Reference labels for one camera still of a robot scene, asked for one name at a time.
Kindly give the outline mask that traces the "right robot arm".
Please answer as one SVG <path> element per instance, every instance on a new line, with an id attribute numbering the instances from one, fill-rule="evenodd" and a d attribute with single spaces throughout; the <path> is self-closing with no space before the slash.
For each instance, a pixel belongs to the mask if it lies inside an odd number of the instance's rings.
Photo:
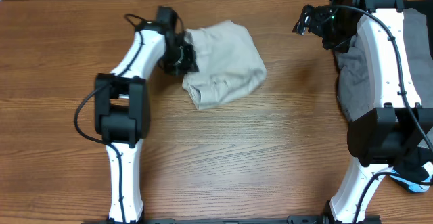
<path id="1" fill-rule="evenodd" d="M 321 37 L 323 47 L 345 53 L 356 37 L 369 73 L 369 111 L 348 126 L 350 166 L 320 215 L 291 215 L 289 223 L 379 223 L 366 208 L 382 179 L 410 155 L 432 128 L 412 82 L 403 36 L 403 0 L 329 0 L 306 5 L 294 26 Z"/>

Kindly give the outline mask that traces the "beige shorts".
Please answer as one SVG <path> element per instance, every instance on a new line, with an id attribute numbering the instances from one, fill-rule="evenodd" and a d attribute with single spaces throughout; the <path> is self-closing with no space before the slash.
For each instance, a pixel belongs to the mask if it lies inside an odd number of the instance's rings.
<path id="1" fill-rule="evenodd" d="M 193 45 L 197 72 L 183 77 L 198 110 L 207 110 L 249 95 L 266 79 L 267 69 L 248 30 L 226 20 L 188 29 L 185 41 Z"/>

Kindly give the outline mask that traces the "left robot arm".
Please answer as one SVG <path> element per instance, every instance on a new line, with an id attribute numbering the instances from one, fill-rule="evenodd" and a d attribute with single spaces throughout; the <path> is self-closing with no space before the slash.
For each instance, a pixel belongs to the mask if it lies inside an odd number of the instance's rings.
<path id="1" fill-rule="evenodd" d="M 193 46 L 176 31 L 177 12 L 160 6 L 155 20 L 134 24 L 134 39 L 122 61 L 95 79 L 94 123 L 110 161 L 112 200 L 108 223 L 141 223 L 140 156 L 150 129 L 147 80 L 154 68 L 171 76 L 198 71 Z"/>

